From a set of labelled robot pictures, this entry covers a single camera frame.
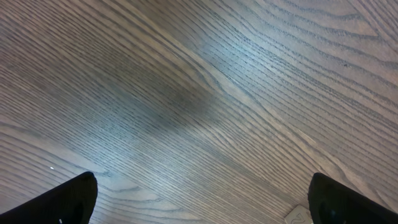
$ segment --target floor plank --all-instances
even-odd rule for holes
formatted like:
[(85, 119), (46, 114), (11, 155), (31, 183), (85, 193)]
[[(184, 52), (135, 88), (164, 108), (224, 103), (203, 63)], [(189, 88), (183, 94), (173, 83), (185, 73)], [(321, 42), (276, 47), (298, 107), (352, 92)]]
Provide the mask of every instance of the floor plank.
[(105, 192), (98, 223), (282, 223), (314, 172), (398, 212), (397, 9), (2, 1), (2, 210), (92, 170), (183, 211)]

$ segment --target white object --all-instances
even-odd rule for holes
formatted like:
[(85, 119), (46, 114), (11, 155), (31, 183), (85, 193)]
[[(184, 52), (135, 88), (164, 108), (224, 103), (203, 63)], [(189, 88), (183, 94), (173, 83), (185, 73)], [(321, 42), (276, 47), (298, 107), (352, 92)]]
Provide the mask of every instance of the white object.
[(286, 224), (313, 224), (308, 209), (298, 205), (285, 217)]

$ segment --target wooden floor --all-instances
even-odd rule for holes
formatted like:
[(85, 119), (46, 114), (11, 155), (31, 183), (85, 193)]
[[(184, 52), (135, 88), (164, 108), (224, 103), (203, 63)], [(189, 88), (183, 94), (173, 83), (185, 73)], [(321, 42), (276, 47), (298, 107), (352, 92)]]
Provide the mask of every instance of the wooden floor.
[(398, 212), (396, 0), (1, 0), (0, 213), (283, 223), (322, 172)]

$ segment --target wood grain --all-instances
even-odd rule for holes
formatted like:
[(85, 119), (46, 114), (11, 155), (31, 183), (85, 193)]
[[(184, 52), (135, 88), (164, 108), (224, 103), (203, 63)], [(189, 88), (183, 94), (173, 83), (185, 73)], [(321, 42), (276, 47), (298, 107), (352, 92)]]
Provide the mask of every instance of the wood grain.
[(98, 223), (282, 223), (314, 172), (398, 212), (395, 1), (0, 9), (3, 210), (93, 170)]

